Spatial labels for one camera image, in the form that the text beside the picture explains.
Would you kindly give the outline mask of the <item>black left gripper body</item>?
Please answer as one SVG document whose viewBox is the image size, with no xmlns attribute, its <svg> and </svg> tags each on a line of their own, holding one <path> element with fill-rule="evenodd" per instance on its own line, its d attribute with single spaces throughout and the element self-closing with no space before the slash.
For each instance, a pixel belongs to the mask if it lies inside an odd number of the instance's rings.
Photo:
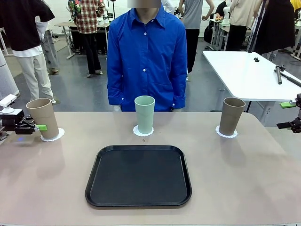
<svg viewBox="0 0 301 226">
<path fill-rule="evenodd" d="M 0 138 L 7 138 L 9 136 L 7 131 L 14 131 L 16 125 L 20 125 L 24 117 L 22 109 L 15 109 L 11 113 L 0 113 Z"/>
</svg>

